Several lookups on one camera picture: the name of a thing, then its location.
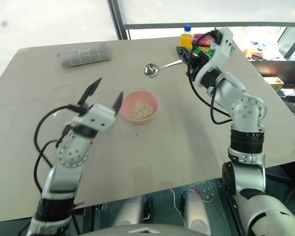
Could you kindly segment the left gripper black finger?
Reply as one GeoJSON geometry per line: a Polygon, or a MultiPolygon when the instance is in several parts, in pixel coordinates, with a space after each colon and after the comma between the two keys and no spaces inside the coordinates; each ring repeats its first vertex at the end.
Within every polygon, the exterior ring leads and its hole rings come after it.
{"type": "Polygon", "coordinates": [[[82,94],[80,100],[78,101],[78,105],[84,105],[88,97],[92,96],[94,92],[96,91],[97,87],[99,86],[102,78],[99,78],[95,82],[93,82],[91,85],[89,85],[84,93],[82,94]]]}
{"type": "Polygon", "coordinates": [[[122,106],[122,101],[123,101],[123,91],[118,95],[118,97],[116,98],[112,109],[115,111],[115,114],[117,115],[121,109],[122,106]]]}

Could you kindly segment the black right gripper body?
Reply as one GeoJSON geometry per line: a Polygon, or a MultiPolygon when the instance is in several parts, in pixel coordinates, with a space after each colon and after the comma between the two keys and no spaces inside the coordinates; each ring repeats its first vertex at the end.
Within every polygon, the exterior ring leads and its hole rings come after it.
{"type": "Polygon", "coordinates": [[[200,71],[200,69],[209,62],[211,57],[199,51],[198,53],[189,54],[189,58],[187,61],[187,76],[191,81],[195,81],[196,75],[200,71]]]}

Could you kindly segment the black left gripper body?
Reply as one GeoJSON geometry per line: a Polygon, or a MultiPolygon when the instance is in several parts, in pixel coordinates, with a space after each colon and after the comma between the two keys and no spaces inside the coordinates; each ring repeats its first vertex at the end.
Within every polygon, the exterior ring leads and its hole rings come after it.
{"type": "Polygon", "coordinates": [[[91,106],[84,106],[84,105],[80,106],[80,105],[69,104],[69,105],[67,105],[67,108],[75,113],[78,113],[79,116],[84,116],[92,108],[92,105],[91,106]]]}

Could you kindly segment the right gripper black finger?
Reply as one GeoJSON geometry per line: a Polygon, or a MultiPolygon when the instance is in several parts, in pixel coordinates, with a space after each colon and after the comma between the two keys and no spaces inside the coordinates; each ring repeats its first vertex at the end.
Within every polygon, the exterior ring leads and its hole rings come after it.
{"type": "Polygon", "coordinates": [[[189,65],[190,62],[190,55],[191,55],[191,50],[186,48],[186,47],[182,47],[182,46],[176,46],[176,52],[177,55],[179,57],[179,59],[186,65],[189,65]]]}

